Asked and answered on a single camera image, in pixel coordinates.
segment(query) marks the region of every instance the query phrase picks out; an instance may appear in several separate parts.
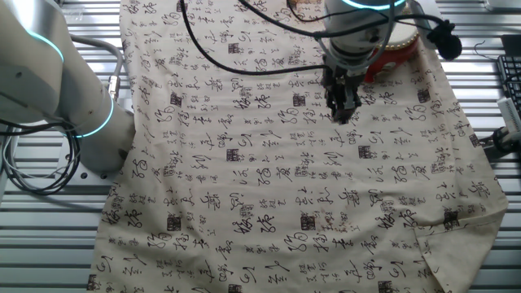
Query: cloth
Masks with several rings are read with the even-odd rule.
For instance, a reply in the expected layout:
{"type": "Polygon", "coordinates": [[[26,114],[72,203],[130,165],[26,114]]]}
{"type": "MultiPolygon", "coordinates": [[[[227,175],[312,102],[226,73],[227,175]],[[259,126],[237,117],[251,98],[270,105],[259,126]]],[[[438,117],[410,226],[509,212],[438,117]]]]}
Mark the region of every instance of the cloth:
{"type": "MultiPolygon", "coordinates": [[[[309,31],[284,1],[254,1],[309,31]]],[[[321,15],[320,1],[299,4],[321,15]]],[[[320,64],[235,1],[188,2],[220,62],[320,64]]],[[[436,53],[420,43],[331,123],[321,71],[246,77],[196,50],[172,0],[121,2],[137,128],[103,209],[88,291],[460,293],[507,199],[436,53]]]]}

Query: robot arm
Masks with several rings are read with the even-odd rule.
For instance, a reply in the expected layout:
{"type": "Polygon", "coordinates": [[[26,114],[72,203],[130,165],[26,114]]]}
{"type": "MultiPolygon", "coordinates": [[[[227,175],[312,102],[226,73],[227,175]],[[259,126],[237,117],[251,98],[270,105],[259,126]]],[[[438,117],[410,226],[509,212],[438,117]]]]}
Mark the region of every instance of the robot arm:
{"type": "Polygon", "coordinates": [[[118,106],[72,44],[53,0],[0,0],[0,119],[66,120],[77,127],[81,162],[95,172],[121,168],[134,117],[118,106]]]}
{"type": "MultiPolygon", "coordinates": [[[[370,58],[376,46],[385,47],[394,28],[394,18],[401,14],[405,0],[326,0],[326,14],[349,12],[345,16],[336,15],[324,21],[326,31],[330,33],[356,28],[387,17],[387,24],[373,26],[357,33],[342,37],[333,37],[329,46],[317,40],[325,51],[322,85],[326,88],[327,106],[331,109],[334,122],[348,123],[352,114],[361,106],[358,87],[363,82],[368,67],[383,53],[383,50],[370,58]]],[[[409,7],[414,14],[424,15],[424,11],[438,11],[433,0],[409,0],[409,7]]],[[[458,57],[462,51],[459,39],[450,32],[453,25],[439,26],[430,20],[415,20],[421,26],[420,34],[425,46],[439,49],[446,59],[458,57]]]]}

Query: table surface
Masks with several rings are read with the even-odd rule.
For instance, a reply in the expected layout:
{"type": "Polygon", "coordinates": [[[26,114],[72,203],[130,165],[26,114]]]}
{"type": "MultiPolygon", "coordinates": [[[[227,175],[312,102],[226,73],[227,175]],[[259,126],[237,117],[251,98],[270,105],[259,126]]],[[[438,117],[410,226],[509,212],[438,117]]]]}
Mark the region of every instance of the table surface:
{"type": "MultiPolygon", "coordinates": [[[[442,61],[458,101],[479,138],[504,126],[496,104],[499,76],[491,58],[504,53],[500,36],[521,32],[521,15],[494,14],[483,1],[439,0],[446,19],[456,25],[463,54],[442,61]]],[[[95,37],[121,48],[119,1],[69,0],[63,5],[71,33],[95,37]]],[[[77,44],[83,58],[106,81],[116,59],[102,50],[77,44]]],[[[123,72],[119,104],[132,105],[128,75],[123,72]]],[[[17,164],[31,175],[52,172],[58,164],[63,136],[46,131],[20,138],[17,164]]],[[[521,291],[521,175],[517,155],[492,162],[510,201],[497,240],[470,293],[521,291]]],[[[47,179],[30,180],[43,185],[47,179]]],[[[27,195],[0,178],[0,292],[77,293],[85,291],[94,237],[108,186],[65,189],[46,199],[27,195]]]]}

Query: blue led ring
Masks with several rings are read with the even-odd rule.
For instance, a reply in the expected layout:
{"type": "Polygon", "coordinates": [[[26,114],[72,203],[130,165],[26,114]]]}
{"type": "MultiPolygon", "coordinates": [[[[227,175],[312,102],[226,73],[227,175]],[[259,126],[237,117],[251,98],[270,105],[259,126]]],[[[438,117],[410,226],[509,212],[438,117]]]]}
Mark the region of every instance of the blue led ring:
{"type": "Polygon", "coordinates": [[[103,124],[101,124],[96,130],[93,130],[87,134],[83,134],[83,135],[77,135],[76,137],[77,138],[86,138],[88,136],[91,136],[92,134],[95,134],[97,133],[99,130],[101,130],[103,127],[105,127],[105,125],[107,125],[108,121],[111,119],[112,117],[112,113],[114,112],[114,100],[112,98],[110,98],[111,100],[111,112],[108,113],[108,117],[107,119],[105,120],[105,122],[103,122],[103,124]]]}
{"type": "Polygon", "coordinates": [[[44,41],[49,46],[51,46],[53,49],[55,49],[56,52],[58,52],[59,57],[62,58],[62,62],[63,62],[63,54],[62,54],[62,52],[58,49],[58,47],[53,42],[49,41],[47,38],[43,37],[42,35],[39,35],[39,34],[37,34],[35,32],[32,32],[32,31],[30,31],[28,29],[26,29],[26,31],[27,31],[28,34],[31,35],[31,37],[34,37],[35,39],[40,40],[40,41],[44,41]]]}
{"type": "MultiPolygon", "coordinates": [[[[359,9],[369,8],[369,9],[375,9],[375,10],[381,11],[381,10],[387,10],[387,9],[391,8],[391,5],[389,5],[389,4],[373,6],[373,5],[365,5],[365,4],[356,3],[351,0],[344,0],[344,2],[351,5],[352,7],[359,8],[359,9]]],[[[398,0],[394,3],[394,6],[397,7],[398,5],[402,4],[403,2],[405,2],[405,0],[398,0]]]]}

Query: black wire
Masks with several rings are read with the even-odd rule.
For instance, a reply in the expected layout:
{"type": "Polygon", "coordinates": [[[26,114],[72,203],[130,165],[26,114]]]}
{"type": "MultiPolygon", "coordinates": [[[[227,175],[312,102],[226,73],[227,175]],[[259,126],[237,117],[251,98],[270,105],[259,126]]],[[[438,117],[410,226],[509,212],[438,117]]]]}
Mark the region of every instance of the black wire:
{"type": "Polygon", "coordinates": [[[11,122],[7,122],[6,125],[9,125],[7,128],[7,131],[5,132],[7,135],[3,138],[3,144],[2,147],[6,149],[6,161],[11,166],[15,165],[14,157],[12,156],[12,153],[10,151],[7,151],[8,147],[11,147],[12,141],[9,141],[7,143],[7,140],[9,137],[12,136],[19,136],[23,135],[27,132],[38,132],[45,129],[49,129],[55,126],[60,126],[65,130],[65,135],[68,139],[68,146],[69,146],[69,156],[68,156],[68,162],[66,167],[64,168],[64,171],[61,173],[58,179],[55,180],[52,184],[42,187],[42,188],[33,188],[32,186],[28,186],[27,183],[24,181],[22,175],[20,173],[9,167],[8,164],[2,164],[3,170],[6,172],[8,178],[10,181],[19,189],[33,193],[35,195],[53,195],[60,190],[62,190],[73,178],[74,174],[76,173],[79,165],[80,165],[80,140],[77,138],[77,132],[74,130],[74,127],[72,125],[69,125],[67,123],[51,123],[48,125],[39,125],[39,126],[24,126],[24,125],[18,125],[11,122]],[[21,129],[30,129],[29,131],[25,132],[15,132],[16,128],[21,129]]]}
{"type": "Polygon", "coordinates": [[[494,59],[494,58],[492,58],[492,57],[488,57],[488,56],[483,55],[483,54],[480,54],[480,53],[478,52],[478,46],[483,45],[485,42],[486,42],[486,40],[483,40],[481,43],[477,43],[477,44],[475,44],[475,45],[474,45],[474,52],[475,52],[478,56],[481,56],[481,57],[483,57],[483,58],[491,59],[491,60],[497,61],[496,59],[494,59]]]}
{"type": "Polygon", "coordinates": [[[292,72],[300,72],[300,71],[327,68],[326,65],[313,65],[313,66],[286,68],[286,69],[272,70],[272,71],[265,71],[265,72],[249,72],[249,71],[245,71],[245,70],[227,67],[227,66],[217,62],[214,58],[212,58],[212,56],[210,56],[208,53],[206,53],[206,51],[204,51],[203,47],[199,44],[199,42],[195,38],[194,32],[192,31],[192,28],[190,26],[190,21],[188,20],[188,15],[186,14],[185,1],[184,0],[179,0],[179,1],[181,4],[182,18],[185,22],[186,30],[188,31],[188,34],[190,35],[191,40],[194,42],[195,47],[197,47],[197,50],[199,50],[199,52],[204,56],[204,58],[208,59],[208,61],[210,61],[212,64],[219,67],[220,69],[224,69],[228,72],[232,72],[232,73],[236,73],[236,74],[243,74],[243,75],[249,75],[249,76],[267,76],[267,75],[273,75],[273,74],[292,73],[292,72]]]}
{"type": "MultiPolygon", "coordinates": [[[[286,0],[286,4],[290,8],[290,11],[293,14],[293,16],[296,17],[299,21],[305,22],[305,23],[311,23],[311,22],[315,22],[315,21],[319,21],[319,20],[324,20],[324,19],[332,17],[332,16],[346,15],[346,14],[353,13],[353,12],[358,12],[358,11],[373,11],[374,13],[380,14],[382,17],[387,19],[387,21],[389,21],[389,17],[387,15],[385,15],[382,12],[376,11],[375,9],[370,9],[370,8],[359,8],[359,9],[355,9],[355,10],[351,10],[351,11],[336,12],[336,13],[331,13],[331,14],[328,14],[328,15],[324,15],[324,16],[318,17],[316,19],[306,20],[306,19],[303,19],[302,17],[300,17],[300,15],[297,15],[296,11],[293,9],[293,6],[290,4],[290,1],[291,0],[286,0]]],[[[395,20],[395,22],[397,22],[399,24],[411,25],[411,26],[414,26],[416,28],[423,28],[423,29],[425,29],[427,31],[433,31],[432,28],[426,28],[426,27],[424,27],[422,25],[419,25],[419,24],[410,24],[410,23],[406,23],[404,21],[399,21],[399,20],[395,20]]]]}
{"type": "MultiPolygon", "coordinates": [[[[266,21],[270,22],[271,24],[277,25],[278,27],[284,28],[290,32],[298,33],[298,34],[301,34],[301,35],[304,35],[307,37],[314,37],[316,39],[325,38],[325,37],[342,37],[342,36],[349,35],[352,33],[358,33],[364,29],[373,28],[374,26],[386,24],[388,22],[387,20],[377,20],[372,23],[364,24],[357,28],[352,28],[352,29],[341,31],[341,32],[328,33],[328,32],[322,31],[322,32],[313,33],[313,32],[304,31],[302,29],[293,28],[286,24],[282,24],[282,23],[278,22],[277,20],[274,20],[274,19],[270,18],[269,16],[265,15],[264,13],[260,12],[258,9],[253,7],[250,3],[246,2],[246,0],[239,0],[239,2],[241,4],[243,4],[245,7],[247,7],[249,10],[251,10],[253,13],[255,13],[256,15],[261,17],[263,20],[266,20],[266,21]]],[[[410,14],[410,15],[399,15],[394,18],[395,21],[396,20],[411,20],[411,19],[431,20],[431,21],[436,22],[437,24],[442,24],[442,25],[444,24],[444,21],[442,19],[435,17],[433,15],[410,14]]]]}
{"type": "Polygon", "coordinates": [[[336,12],[336,13],[331,13],[331,14],[324,15],[324,16],[321,16],[321,17],[317,17],[315,19],[305,20],[305,19],[303,19],[302,17],[300,17],[299,15],[296,14],[296,11],[293,9],[293,6],[290,4],[290,0],[286,0],[286,4],[290,8],[290,11],[293,14],[293,16],[296,17],[301,22],[309,22],[310,23],[310,22],[315,22],[315,21],[319,21],[319,20],[324,20],[324,19],[332,17],[332,16],[347,15],[347,14],[350,14],[350,13],[353,13],[353,12],[359,12],[359,11],[373,11],[374,13],[380,14],[385,19],[387,19],[387,21],[389,21],[389,17],[387,15],[385,15],[382,12],[376,11],[375,9],[370,9],[370,8],[358,8],[358,9],[351,10],[351,11],[336,12]]]}

